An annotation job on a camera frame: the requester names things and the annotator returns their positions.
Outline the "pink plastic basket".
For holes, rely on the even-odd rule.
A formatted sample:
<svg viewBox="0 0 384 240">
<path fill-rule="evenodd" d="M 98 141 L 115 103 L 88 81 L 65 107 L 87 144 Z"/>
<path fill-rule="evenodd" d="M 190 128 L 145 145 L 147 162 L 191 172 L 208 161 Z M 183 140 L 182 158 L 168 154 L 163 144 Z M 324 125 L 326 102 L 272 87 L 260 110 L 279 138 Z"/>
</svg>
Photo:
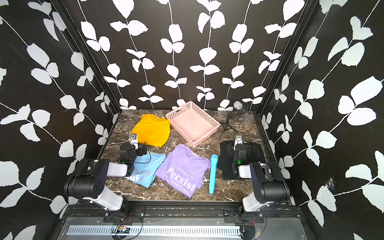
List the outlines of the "pink plastic basket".
<svg viewBox="0 0 384 240">
<path fill-rule="evenodd" d="M 207 140 L 221 125 L 192 101 L 167 113 L 166 118 L 193 148 Z"/>
</svg>

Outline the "yellow t-shirt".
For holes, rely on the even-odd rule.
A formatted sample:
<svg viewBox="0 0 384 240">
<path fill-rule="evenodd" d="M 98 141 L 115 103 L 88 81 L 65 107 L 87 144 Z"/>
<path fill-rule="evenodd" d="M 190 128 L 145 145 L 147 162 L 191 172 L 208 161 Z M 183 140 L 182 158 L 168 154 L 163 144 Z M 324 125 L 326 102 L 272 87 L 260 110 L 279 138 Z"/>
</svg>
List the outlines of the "yellow t-shirt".
<svg viewBox="0 0 384 240">
<path fill-rule="evenodd" d="M 161 148 L 169 139 L 171 123 L 165 118 L 144 114 L 131 134 L 138 135 L 138 143 Z"/>
</svg>

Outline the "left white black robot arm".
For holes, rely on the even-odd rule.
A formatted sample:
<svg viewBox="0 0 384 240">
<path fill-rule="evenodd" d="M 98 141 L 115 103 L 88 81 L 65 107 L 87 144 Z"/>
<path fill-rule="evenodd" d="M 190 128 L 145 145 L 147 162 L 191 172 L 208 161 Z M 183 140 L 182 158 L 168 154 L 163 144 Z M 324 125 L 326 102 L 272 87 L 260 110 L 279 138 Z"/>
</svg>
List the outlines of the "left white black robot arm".
<svg viewBox="0 0 384 240">
<path fill-rule="evenodd" d="M 130 177 L 137 158 L 148 153 L 146 146 L 123 143 L 119 149 L 119 161 L 108 159 L 82 159 L 64 185 L 64 194 L 87 200 L 107 211 L 119 211 L 124 199 L 106 186 L 108 177 Z"/>
</svg>

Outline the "purple t-shirt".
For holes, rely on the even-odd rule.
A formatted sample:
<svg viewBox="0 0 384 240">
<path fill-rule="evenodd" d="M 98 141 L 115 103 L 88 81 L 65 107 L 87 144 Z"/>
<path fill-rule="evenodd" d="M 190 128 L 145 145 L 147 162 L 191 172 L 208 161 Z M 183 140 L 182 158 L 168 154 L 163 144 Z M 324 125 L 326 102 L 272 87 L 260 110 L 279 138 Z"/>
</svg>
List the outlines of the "purple t-shirt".
<svg viewBox="0 0 384 240">
<path fill-rule="evenodd" d="M 200 189 L 211 161 L 194 153 L 185 145 L 177 145 L 156 170 L 155 176 L 191 198 Z"/>
</svg>

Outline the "light blue t-shirt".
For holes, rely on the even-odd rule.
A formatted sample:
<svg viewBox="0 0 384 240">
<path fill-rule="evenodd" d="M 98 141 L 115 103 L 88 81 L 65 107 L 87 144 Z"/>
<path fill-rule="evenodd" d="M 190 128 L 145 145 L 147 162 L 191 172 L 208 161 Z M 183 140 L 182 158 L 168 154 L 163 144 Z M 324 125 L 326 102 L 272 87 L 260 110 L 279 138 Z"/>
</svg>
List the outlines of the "light blue t-shirt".
<svg viewBox="0 0 384 240">
<path fill-rule="evenodd" d="M 148 188 L 155 179 L 155 172 L 165 161 L 166 154 L 147 151 L 146 155 L 136 158 L 133 173 L 125 179 Z"/>
</svg>

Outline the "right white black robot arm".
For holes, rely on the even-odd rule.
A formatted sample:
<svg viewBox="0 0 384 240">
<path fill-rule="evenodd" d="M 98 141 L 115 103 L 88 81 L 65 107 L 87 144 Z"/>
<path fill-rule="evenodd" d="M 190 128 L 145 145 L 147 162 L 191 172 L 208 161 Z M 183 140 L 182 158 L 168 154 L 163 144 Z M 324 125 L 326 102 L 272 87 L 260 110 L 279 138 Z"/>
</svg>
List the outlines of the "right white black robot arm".
<svg viewBox="0 0 384 240">
<path fill-rule="evenodd" d="M 236 142 L 232 172 L 240 179 L 252 180 L 253 188 L 251 194 L 240 200 L 240 211 L 254 213 L 271 204 L 287 202 L 291 193 L 278 165 L 275 162 L 249 162 L 247 156 L 247 145 Z"/>
</svg>

